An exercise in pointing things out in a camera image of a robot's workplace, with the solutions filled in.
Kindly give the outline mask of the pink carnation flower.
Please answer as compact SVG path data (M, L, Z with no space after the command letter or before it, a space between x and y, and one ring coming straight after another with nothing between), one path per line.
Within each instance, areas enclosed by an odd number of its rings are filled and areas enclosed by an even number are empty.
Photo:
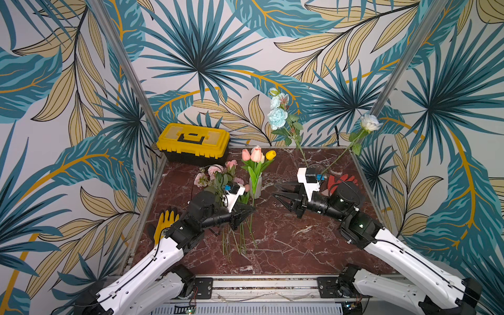
M234 182L235 182L235 183L237 183L237 184L239 184L239 185L242 185L242 186L244 186L244 185L245 185L244 180L243 180L243 179L241 179L241 178L239 178L239 177L235 177L235 178L234 178Z

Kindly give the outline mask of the pink peony spray stem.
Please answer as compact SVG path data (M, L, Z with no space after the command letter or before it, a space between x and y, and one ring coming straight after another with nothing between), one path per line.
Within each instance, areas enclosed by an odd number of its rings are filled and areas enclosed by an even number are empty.
M209 185L205 187L205 190L213 192L217 201L223 206L222 197L224 195L224 187L234 183L234 178L236 177L236 169L227 170L222 165L211 165L207 168L205 174L209 179ZM229 241L229 228L222 227L220 229L220 234L222 236L222 251L223 255L230 260L231 259L231 244Z

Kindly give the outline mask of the magenta rose stem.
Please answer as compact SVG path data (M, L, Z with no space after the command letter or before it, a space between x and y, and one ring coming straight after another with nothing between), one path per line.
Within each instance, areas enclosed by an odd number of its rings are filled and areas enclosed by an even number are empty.
M236 169L237 165L238 165L238 163L236 160L230 160L225 163L225 167L229 171L232 169Z

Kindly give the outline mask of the light pink peony bunch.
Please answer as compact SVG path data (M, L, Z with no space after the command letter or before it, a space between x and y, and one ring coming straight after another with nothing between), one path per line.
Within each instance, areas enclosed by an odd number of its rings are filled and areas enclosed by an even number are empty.
M199 172L194 179L194 185L196 185L198 188L207 187L209 185L209 179L207 175L204 172Z

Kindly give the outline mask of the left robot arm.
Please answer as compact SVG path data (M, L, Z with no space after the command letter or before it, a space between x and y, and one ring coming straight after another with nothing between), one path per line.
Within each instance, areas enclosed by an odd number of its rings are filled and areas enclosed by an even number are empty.
M179 261L194 249L209 228L228 224L236 230L255 208L236 202L223 207L215 194L203 191L186 213L157 236L153 250L121 278L97 293L87 293L74 305L77 314L149 314L166 301L190 297L195 276Z

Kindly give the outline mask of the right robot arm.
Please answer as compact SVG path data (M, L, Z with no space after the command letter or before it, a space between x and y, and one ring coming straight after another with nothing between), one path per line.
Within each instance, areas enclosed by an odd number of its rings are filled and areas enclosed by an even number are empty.
M363 199L353 182L340 183L333 194L309 191L311 183L283 182L274 197L302 218L306 211L339 221L341 236L379 258L409 280L399 282L348 264L329 286L346 298L376 297L415 314L476 314L482 286L474 278L443 271L403 244L379 221L359 210Z

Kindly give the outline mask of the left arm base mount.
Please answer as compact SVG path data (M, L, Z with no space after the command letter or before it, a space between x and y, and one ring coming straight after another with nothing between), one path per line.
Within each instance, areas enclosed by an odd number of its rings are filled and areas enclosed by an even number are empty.
M213 278L194 278L183 282L182 291L177 299L194 298L196 300L210 300L213 292Z

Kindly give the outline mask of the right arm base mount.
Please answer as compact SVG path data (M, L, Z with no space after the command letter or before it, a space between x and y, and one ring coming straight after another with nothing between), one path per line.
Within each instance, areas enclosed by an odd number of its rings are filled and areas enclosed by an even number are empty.
M356 298L358 295L353 283L342 277L318 277L316 281L322 299Z

